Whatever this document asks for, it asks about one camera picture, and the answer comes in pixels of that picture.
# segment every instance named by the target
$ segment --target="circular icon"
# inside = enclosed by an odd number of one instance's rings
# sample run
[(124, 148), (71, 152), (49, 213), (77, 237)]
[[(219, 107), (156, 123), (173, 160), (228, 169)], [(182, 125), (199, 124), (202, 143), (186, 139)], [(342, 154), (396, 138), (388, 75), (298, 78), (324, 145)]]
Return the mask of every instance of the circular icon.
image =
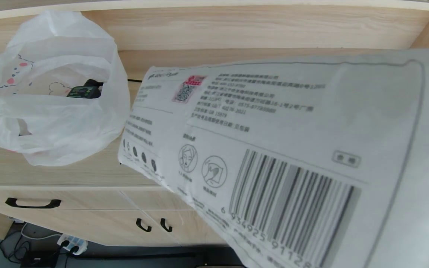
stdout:
[(186, 144), (178, 153), (178, 163), (185, 172), (192, 172), (198, 163), (198, 153), (196, 149), (189, 144)]
[(228, 168), (219, 156), (210, 156), (204, 160), (201, 167), (201, 174), (209, 186), (218, 188), (225, 183), (228, 176)]

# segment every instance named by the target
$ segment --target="cabinet drawer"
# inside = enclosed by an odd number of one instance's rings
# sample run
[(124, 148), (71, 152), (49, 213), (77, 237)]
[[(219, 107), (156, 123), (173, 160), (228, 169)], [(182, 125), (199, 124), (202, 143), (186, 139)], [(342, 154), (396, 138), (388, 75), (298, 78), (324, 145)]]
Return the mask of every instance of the cabinet drawer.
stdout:
[(198, 216), (196, 211), (145, 211), (159, 226), (165, 225), (165, 232), (175, 238), (180, 245), (224, 245), (226, 242)]
[(176, 194), (162, 187), (140, 187), (123, 193), (141, 210), (193, 210)]
[[(0, 213), (105, 246), (179, 246), (140, 210), (18, 209)], [(140, 225), (150, 232), (145, 232)]]
[(117, 190), (23, 190), (0, 189), (0, 207), (29, 206), (53, 209), (136, 209)]

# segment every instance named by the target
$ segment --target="black device in bag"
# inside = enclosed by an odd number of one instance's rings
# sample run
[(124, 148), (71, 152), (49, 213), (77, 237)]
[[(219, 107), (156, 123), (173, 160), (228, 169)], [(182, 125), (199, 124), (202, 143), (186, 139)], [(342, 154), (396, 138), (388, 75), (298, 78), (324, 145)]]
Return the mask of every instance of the black device in bag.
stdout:
[(83, 86), (73, 87), (67, 94), (70, 98), (97, 99), (102, 94), (99, 90), (104, 83), (89, 79)]

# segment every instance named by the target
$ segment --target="black cabinet handle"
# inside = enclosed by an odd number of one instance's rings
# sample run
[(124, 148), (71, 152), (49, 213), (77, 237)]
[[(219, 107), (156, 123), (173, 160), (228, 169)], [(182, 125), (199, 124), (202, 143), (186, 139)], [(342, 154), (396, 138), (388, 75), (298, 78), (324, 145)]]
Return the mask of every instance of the black cabinet handle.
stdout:
[(163, 229), (165, 229), (165, 231), (171, 233), (173, 231), (173, 228), (171, 226), (167, 228), (165, 225), (165, 221), (166, 221), (165, 218), (162, 218), (160, 220), (160, 225), (163, 227)]
[(145, 231), (147, 233), (152, 231), (152, 227), (151, 226), (148, 226), (147, 229), (143, 228), (143, 226), (142, 226), (142, 219), (138, 218), (136, 223), (137, 223), (138, 228), (142, 229), (143, 231)]
[(18, 205), (16, 203), (17, 200), (18, 200), (17, 198), (8, 197), (5, 203), (11, 207), (19, 207), (19, 208), (55, 208), (61, 205), (61, 200), (51, 200), (49, 204), (43, 205), (42, 207), (33, 207), (30, 205)]

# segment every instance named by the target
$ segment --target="wooden shelf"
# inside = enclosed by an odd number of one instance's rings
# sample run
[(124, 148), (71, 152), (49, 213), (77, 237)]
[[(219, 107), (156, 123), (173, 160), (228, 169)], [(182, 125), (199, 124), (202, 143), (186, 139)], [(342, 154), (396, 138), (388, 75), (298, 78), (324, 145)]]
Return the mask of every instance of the wooden shelf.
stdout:
[(0, 19), (30, 16), (43, 10), (123, 10), (160, 7), (311, 5), (381, 7), (429, 11), (429, 0), (0, 0)]
[[(120, 51), (362, 48), (406, 49), (429, 11), (379, 7), (173, 7), (83, 12)], [(31, 16), (0, 19), (0, 53)]]

